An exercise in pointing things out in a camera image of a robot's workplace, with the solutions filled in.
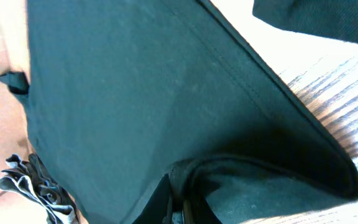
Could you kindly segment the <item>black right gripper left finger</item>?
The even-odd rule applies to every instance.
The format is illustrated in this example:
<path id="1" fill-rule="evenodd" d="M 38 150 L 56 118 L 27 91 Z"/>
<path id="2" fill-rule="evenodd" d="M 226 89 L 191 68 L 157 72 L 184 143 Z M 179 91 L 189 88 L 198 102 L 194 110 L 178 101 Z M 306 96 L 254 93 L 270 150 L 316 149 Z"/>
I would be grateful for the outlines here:
<path id="1" fill-rule="evenodd" d="M 169 176 L 166 174 L 133 224 L 171 224 L 172 214 L 172 193 Z"/>

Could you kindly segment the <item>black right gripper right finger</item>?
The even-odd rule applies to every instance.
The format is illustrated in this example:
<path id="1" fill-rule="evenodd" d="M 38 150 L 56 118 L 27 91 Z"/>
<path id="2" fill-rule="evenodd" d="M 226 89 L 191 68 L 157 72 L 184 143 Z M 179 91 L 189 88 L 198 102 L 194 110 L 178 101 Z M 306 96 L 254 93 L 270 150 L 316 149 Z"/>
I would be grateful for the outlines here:
<path id="1" fill-rule="evenodd" d="M 183 201 L 184 224 L 222 224 L 200 194 L 191 194 Z"/>

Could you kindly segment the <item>black t-shirt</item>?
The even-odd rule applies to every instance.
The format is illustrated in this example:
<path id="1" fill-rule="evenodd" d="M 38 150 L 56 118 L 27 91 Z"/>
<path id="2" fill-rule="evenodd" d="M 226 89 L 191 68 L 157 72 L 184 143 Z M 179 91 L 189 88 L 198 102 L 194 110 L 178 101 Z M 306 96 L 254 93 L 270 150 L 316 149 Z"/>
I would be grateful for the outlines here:
<path id="1" fill-rule="evenodd" d="M 133 223 L 164 175 L 173 212 L 221 223 L 358 199 L 349 155 L 208 1 L 27 2 L 30 77 L 0 77 L 31 145 L 90 223 Z"/>

